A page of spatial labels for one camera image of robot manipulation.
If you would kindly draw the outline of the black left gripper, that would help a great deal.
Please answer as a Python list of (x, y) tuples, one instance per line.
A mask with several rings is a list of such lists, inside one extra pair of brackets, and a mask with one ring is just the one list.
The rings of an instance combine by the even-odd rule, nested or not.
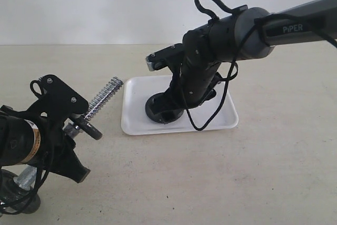
[(61, 172), (62, 176), (82, 183), (90, 173), (74, 152), (75, 141), (63, 130), (68, 114), (39, 115), (37, 125), (42, 142), (36, 158), (38, 172)]

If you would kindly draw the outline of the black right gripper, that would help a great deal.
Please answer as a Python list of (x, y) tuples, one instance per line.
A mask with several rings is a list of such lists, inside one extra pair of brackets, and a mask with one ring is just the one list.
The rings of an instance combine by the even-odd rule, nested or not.
[(172, 80), (164, 94), (154, 94), (148, 100), (148, 108), (159, 112), (159, 122), (168, 124), (182, 116), (182, 109), (193, 109), (216, 96), (215, 76), (220, 62), (193, 66), (187, 61), (181, 66), (177, 80)]

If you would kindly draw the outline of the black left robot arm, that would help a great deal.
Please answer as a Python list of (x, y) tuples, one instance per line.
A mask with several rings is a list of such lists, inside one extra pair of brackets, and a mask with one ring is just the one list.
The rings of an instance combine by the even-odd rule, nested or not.
[(63, 126), (49, 116), (1, 106), (1, 166), (25, 164), (83, 182), (90, 169), (79, 161)]

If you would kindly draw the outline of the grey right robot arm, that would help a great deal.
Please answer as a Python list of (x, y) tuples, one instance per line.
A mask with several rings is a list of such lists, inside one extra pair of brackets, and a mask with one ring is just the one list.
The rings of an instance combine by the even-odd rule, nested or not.
[(145, 103), (145, 113), (154, 122), (174, 122), (213, 99), (218, 84), (237, 76), (238, 61), (265, 58), (278, 45), (315, 41), (336, 45), (336, 0), (314, 0), (279, 13), (212, 1), (227, 17), (218, 17), (194, 0), (196, 8), (209, 16), (208, 22), (186, 32), (181, 43), (146, 58), (149, 70), (172, 72), (167, 90)]

